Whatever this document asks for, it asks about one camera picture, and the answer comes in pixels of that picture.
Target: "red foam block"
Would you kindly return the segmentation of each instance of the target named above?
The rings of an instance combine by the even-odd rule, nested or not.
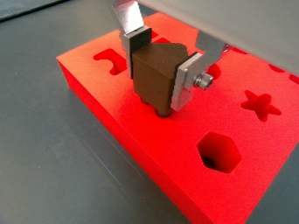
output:
[[[144,21],[153,41],[197,51],[193,28],[160,13]],[[58,56],[70,89],[190,222],[244,223],[299,140],[297,84],[230,51],[209,70],[209,90],[160,118],[133,92],[121,58],[117,31]]]

